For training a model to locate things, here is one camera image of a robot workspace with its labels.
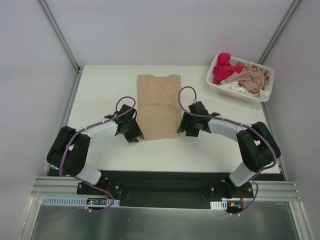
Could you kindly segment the beige t shirt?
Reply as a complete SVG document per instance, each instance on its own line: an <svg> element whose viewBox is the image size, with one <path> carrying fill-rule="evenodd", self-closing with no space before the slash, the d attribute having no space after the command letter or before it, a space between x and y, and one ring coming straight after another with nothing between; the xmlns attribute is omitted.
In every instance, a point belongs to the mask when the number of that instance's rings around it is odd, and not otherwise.
<svg viewBox="0 0 320 240"><path fill-rule="evenodd" d="M137 77L137 123L145 141L181 137L177 130L182 120L178 102L181 76Z"/></svg>

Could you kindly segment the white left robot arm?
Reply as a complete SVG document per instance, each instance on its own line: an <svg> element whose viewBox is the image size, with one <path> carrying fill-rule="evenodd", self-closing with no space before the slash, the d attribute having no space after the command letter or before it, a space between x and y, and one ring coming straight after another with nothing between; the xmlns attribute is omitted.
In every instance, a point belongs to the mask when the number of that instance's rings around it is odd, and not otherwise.
<svg viewBox="0 0 320 240"><path fill-rule="evenodd" d="M64 126L60 129L46 160L58 168L63 176L71 176L88 183L88 188L99 195L105 191L102 172L87 163L89 147L109 137L123 135L128 143L137 143L143 133L136 121L137 110L123 104L113 115L82 129Z"/></svg>

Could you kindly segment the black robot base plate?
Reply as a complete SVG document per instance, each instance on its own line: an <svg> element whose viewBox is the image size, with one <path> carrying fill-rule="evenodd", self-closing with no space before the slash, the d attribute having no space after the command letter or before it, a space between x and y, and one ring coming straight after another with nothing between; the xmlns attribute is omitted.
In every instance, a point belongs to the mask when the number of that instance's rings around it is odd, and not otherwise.
<svg viewBox="0 0 320 240"><path fill-rule="evenodd" d="M209 209L222 198L252 198L252 185L232 187L229 173L102 171L102 189L122 207Z"/></svg>

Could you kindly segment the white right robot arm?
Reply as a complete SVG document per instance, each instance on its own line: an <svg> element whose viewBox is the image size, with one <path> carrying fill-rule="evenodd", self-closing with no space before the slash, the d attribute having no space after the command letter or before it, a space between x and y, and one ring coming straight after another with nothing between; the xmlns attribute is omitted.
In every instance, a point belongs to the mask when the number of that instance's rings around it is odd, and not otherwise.
<svg viewBox="0 0 320 240"><path fill-rule="evenodd" d="M237 197L243 185L258 174L277 164L281 150L265 123L258 121L251 125L224 118L213 112L209 114L201 101L184 110L178 133L197 137L201 131L216 134L238 144L242 162L229 174L225 182L225 192Z"/></svg>

